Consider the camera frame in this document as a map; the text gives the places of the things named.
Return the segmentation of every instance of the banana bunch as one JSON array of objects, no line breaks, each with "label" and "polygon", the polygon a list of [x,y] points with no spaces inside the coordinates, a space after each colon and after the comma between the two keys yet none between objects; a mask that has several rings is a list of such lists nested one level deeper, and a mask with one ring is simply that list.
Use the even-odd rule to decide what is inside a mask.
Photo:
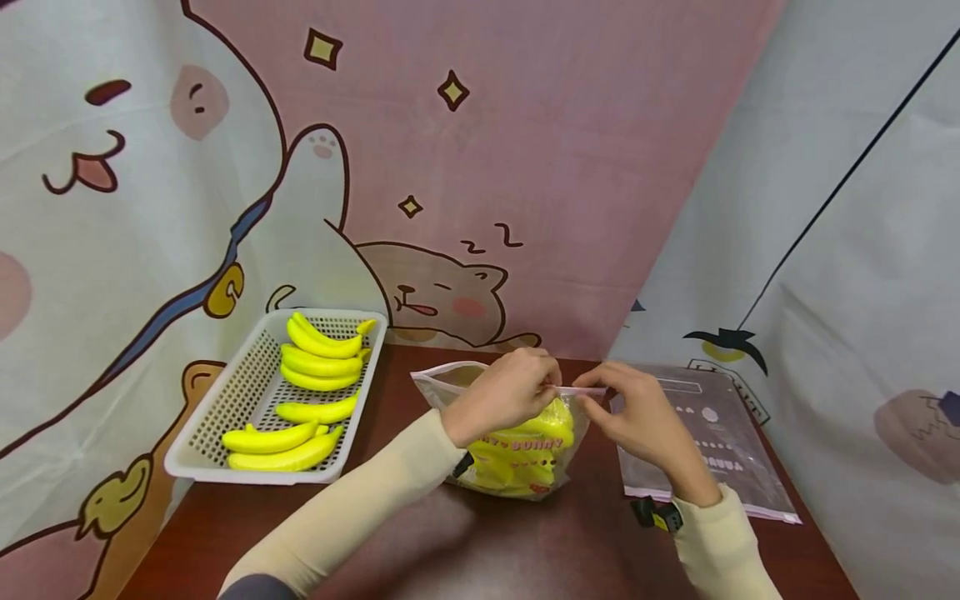
[{"label": "banana bunch", "polygon": [[[271,471],[298,471],[307,470],[321,462],[333,453],[340,441],[340,436],[344,433],[344,426],[338,425],[333,431],[327,433],[326,427],[318,427],[317,423],[305,423],[316,429],[313,437],[296,447],[273,454],[250,454],[244,452],[233,452],[227,456],[227,464],[230,468],[237,470],[271,470]],[[260,433],[259,435],[273,435],[275,433],[285,433],[293,429],[298,429],[303,425],[284,429],[283,431],[274,431],[270,433]]]},{"label": "banana bunch", "polygon": [[337,447],[343,425],[329,431],[328,424],[353,414],[357,395],[327,404],[283,402],[275,408],[283,419],[299,423],[280,431],[257,431],[248,423],[245,429],[228,431],[220,441],[230,455],[227,464],[240,470],[297,471],[323,462]]},{"label": "banana bunch", "polygon": [[370,358],[370,349],[363,348],[363,337],[375,326],[373,319],[364,321],[357,326],[357,335],[334,340],[295,312],[287,320],[287,335],[293,344],[280,347],[280,374],[295,386],[314,392],[332,392],[353,385]]}]

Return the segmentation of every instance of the cartoon tongue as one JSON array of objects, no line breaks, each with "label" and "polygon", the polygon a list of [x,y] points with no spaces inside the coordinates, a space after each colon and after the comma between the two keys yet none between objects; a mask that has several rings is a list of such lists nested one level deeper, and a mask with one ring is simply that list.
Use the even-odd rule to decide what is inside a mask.
[{"label": "cartoon tongue", "polygon": [[77,179],[98,192],[112,192],[117,187],[116,176],[102,157],[77,157]]},{"label": "cartoon tongue", "polygon": [[420,314],[426,315],[427,317],[436,317],[437,313],[439,312],[433,306],[427,306],[425,304],[407,304],[407,308],[416,310]]}]

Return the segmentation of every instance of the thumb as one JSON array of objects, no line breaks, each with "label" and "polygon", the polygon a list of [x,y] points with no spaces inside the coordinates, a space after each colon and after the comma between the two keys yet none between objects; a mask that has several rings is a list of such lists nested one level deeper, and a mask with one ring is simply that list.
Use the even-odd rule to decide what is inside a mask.
[{"label": "thumb", "polygon": [[557,388],[552,385],[543,386],[543,389],[534,396],[534,405],[537,407],[537,411],[546,408],[546,405],[552,402],[555,397],[557,397]]},{"label": "thumb", "polygon": [[595,422],[604,433],[610,435],[612,429],[616,427],[616,417],[607,412],[607,410],[597,404],[597,401],[590,396],[577,395],[577,400],[584,408],[584,412],[590,420]]}]

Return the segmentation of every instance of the pink backdrop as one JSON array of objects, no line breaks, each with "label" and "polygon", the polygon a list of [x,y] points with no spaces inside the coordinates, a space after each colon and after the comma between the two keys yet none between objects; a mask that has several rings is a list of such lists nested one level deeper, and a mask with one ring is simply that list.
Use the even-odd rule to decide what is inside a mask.
[{"label": "pink backdrop", "polygon": [[[500,337],[598,358],[782,2],[192,4],[263,79],[288,139],[340,132],[351,242],[502,267]],[[335,70],[304,59],[309,28],[343,42]],[[455,111],[437,91],[451,69],[469,90]],[[397,207],[411,195],[414,218]]]}]

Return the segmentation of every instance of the hand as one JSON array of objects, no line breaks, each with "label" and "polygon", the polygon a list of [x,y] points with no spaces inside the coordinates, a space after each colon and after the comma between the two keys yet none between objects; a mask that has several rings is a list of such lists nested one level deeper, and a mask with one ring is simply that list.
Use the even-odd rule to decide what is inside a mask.
[{"label": "hand", "polygon": [[674,495],[681,500],[706,507],[723,499],[690,432],[653,375],[622,363],[607,362],[573,382],[578,388],[597,384],[614,388],[625,400],[623,412],[612,415],[592,398],[577,396],[587,416],[608,438],[638,459],[662,469],[670,479]]},{"label": "hand", "polygon": [[518,348],[487,367],[440,418],[450,440],[464,448],[539,415],[561,383],[560,365],[546,350]]}]

